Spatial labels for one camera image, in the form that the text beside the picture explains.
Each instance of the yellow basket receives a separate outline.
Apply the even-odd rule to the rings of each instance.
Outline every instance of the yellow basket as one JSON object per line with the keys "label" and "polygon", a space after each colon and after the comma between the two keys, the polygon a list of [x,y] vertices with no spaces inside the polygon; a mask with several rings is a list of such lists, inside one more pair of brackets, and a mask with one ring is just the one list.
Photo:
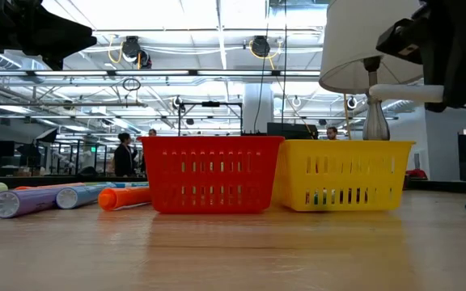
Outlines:
{"label": "yellow basket", "polygon": [[412,141],[285,141],[273,200],[296,211],[400,206]]}

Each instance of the plastic basket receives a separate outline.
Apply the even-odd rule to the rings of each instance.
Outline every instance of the plastic basket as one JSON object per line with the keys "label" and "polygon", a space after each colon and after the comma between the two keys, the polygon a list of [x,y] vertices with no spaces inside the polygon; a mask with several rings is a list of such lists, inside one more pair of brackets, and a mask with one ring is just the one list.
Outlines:
{"label": "plastic basket", "polygon": [[273,194],[296,211],[400,206],[411,141],[285,141]]}
{"label": "plastic basket", "polygon": [[161,213],[257,213],[270,205],[282,137],[140,137]]}

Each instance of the table surface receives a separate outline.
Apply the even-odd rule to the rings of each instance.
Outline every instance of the table surface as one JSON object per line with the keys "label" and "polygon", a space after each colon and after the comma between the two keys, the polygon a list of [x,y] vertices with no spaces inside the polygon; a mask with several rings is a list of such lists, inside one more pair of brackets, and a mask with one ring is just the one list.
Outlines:
{"label": "table surface", "polygon": [[381,213],[49,210],[0,220],[0,291],[466,290],[465,203],[410,191]]}

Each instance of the orange marker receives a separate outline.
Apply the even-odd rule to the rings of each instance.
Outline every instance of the orange marker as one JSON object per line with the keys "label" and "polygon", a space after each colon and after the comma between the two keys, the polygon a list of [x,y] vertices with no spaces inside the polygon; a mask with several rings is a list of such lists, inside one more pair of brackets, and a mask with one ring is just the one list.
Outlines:
{"label": "orange marker", "polygon": [[105,188],[98,195],[98,205],[106,211],[151,201],[152,196],[148,187]]}
{"label": "orange marker", "polygon": [[17,187],[14,190],[29,190],[29,189],[37,189],[37,188],[59,188],[59,187],[74,187],[74,186],[85,186],[84,183],[66,183],[66,184],[58,184],[58,185],[47,185],[47,186],[39,186],[39,187],[32,187],[32,186],[21,186]]}

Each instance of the red basket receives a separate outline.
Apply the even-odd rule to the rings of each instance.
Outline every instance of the red basket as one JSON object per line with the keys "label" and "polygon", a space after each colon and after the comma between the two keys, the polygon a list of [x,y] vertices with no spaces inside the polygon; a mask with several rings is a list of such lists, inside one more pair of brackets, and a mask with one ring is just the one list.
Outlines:
{"label": "red basket", "polygon": [[140,137],[161,213],[258,213],[269,207],[282,137]]}

